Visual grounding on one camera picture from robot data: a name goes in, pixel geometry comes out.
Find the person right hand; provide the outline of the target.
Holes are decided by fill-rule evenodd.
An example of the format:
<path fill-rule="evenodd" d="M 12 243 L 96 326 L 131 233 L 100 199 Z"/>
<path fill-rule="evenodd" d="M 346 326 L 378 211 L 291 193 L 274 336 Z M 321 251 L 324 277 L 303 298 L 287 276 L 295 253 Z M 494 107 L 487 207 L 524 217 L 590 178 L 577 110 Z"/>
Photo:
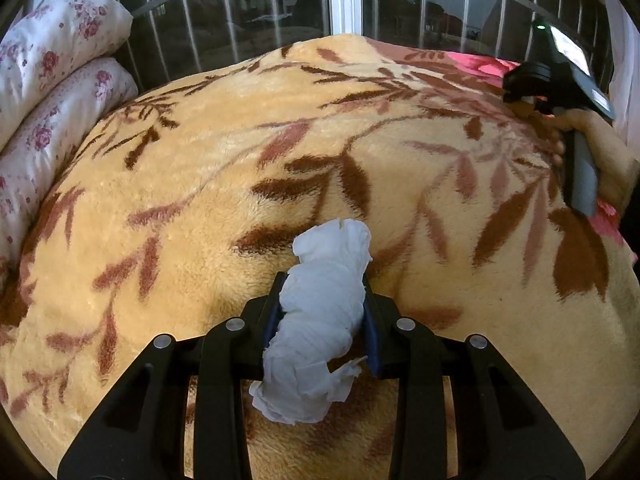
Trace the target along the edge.
<path fill-rule="evenodd" d="M 544 151 L 556 166 L 562 166 L 566 152 L 565 136 L 576 130 L 587 140 L 594 164 L 600 171 L 599 195 L 616 209 L 621 217 L 631 202 L 631 195 L 639 179 L 639 161 L 624 141 L 617 136 L 599 114 L 593 110 L 566 110 L 559 115 L 546 116 L 527 101 L 509 103 L 518 118 L 537 128 Z"/>

